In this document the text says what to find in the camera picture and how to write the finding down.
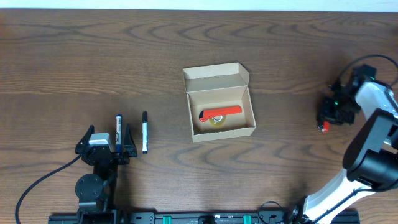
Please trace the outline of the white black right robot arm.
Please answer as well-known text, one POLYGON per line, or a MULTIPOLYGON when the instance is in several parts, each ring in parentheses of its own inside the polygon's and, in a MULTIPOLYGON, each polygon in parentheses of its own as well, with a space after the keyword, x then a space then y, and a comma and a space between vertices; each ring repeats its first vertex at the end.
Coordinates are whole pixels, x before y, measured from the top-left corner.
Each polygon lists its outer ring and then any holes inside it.
POLYGON ((355 67, 346 85, 337 79, 330 87, 317 115, 318 127, 353 124, 356 114, 366 118, 364 126, 348 146, 343 168, 318 192, 305 197, 292 223, 331 223, 358 200, 397 188, 397 102, 390 85, 376 79, 376 68, 355 67))

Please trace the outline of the yellow tape roll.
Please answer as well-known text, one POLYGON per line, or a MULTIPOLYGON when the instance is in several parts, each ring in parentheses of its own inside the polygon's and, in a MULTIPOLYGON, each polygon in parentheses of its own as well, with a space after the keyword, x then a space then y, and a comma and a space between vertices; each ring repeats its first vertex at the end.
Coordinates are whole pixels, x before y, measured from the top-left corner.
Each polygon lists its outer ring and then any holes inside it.
POLYGON ((221 126, 225 122, 225 116, 216 116, 209 119, 209 122, 213 126, 221 126))

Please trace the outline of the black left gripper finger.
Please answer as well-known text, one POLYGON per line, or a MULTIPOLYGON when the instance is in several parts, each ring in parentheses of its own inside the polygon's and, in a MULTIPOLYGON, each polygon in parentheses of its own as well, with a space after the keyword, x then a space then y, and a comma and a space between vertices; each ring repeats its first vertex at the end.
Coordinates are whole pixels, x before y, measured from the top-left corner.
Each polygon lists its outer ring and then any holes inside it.
POLYGON ((89 140, 90 140, 91 135, 94 133, 94 131, 95 131, 95 127, 93 125, 90 125, 90 127, 88 128, 85 135, 81 138, 81 140, 76 145, 76 149, 86 149, 90 145, 89 140))
POLYGON ((136 151, 136 146, 135 146, 134 140, 131 136, 131 129, 130 129, 129 124, 126 125, 123 146, 127 152, 135 152, 136 151))

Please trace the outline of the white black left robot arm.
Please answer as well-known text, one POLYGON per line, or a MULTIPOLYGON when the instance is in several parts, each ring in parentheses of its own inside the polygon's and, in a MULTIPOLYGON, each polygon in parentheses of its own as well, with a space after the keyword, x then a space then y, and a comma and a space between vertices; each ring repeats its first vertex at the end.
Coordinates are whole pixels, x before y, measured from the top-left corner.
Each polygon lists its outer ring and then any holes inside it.
POLYGON ((111 146, 104 133, 95 133, 93 125, 76 145, 75 153, 93 167, 93 172, 82 176, 75 186, 79 210, 83 213, 105 213, 116 208, 118 167, 128 165, 130 158, 137 157, 129 125, 125 129, 122 151, 113 152, 111 146))

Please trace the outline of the red utility knife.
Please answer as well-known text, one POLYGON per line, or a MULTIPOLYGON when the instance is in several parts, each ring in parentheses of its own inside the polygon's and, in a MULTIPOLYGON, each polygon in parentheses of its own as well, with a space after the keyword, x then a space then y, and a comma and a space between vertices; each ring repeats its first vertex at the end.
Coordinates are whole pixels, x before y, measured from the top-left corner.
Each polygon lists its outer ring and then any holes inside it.
POLYGON ((224 108, 206 109, 206 110, 203 110, 200 112, 199 120, 201 122, 205 122, 211 118, 232 115, 232 114, 239 114, 242 111, 243 110, 239 105, 238 106, 229 106, 229 107, 224 107, 224 108))

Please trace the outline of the blue capped marker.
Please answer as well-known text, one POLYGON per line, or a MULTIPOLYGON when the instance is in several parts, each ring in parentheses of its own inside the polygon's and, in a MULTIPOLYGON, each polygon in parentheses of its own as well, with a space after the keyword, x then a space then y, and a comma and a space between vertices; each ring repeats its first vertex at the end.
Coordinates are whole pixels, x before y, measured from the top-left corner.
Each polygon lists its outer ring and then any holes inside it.
POLYGON ((116 116, 116 152, 117 153, 122 153, 121 137, 122 137, 122 115, 118 114, 116 116))

